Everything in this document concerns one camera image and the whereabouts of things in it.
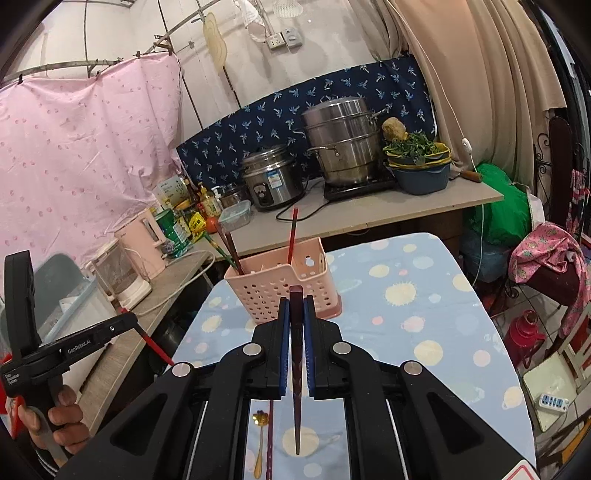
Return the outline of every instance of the plastic bag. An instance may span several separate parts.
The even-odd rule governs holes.
[[[480,262],[480,234],[466,228],[460,238],[460,252],[464,255],[464,267],[474,277]],[[507,273],[511,248],[482,242],[482,264],[478,280],[492,283]]]
[[[499,167],[481,163],[476,168],[483,181],[504,195],[504,200],[484,205],[484,240],[491,245],[515,247],[531,232],[531,214],[527,195],[512,185]],[[468,209],[466,222],[480,235],[482,207]]]

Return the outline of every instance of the finger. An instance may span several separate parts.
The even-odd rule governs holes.
[[[88,427],[83,423],[66,425],[62,429],[53,432],[54,440],[62,446],[84,442],[89,436]]]
[[[87,440],[85,440],[84,442],[78,442],[72,445],[68,445],[66,447],[66,450],[70,452],[72,455],[75,455],[86,446],[86,443],[88,443]]]
[[[35,412],[25,405],[18,406],[18,418],[21,419],[24,426],[31,432],[37,432],[41,428],[41,421]]]
[[[49,420],[54,425],[65,425],[67,423],[78,423],[82,421],[82,409],[74,404],[68,407],[53,407],[47,413]]]
[[[64,387],[58,393],[57,398],[65,407],[76,403],[76,393],[68,385],[64,385]]]

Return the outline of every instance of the red tomato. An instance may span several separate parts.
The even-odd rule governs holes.
[[[217,232],[217,218],[209,217],[205,220],[205,228],[207,233],[216,233]]]

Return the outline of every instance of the red thermos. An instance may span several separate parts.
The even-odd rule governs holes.
[[[546,335],[538,330],[538,314],[526,310],[520,317],[514,318],[503,339],[513,367],[517,369],[521,362],[530,367],[531,358],[542,347]]]

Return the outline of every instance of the electrical outlet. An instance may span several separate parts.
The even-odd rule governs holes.
[[[275,50],[285,45],[285,40],[283,40],[281,33],[276,33],[267,37],[267,45],[269,45],[269,50]]]

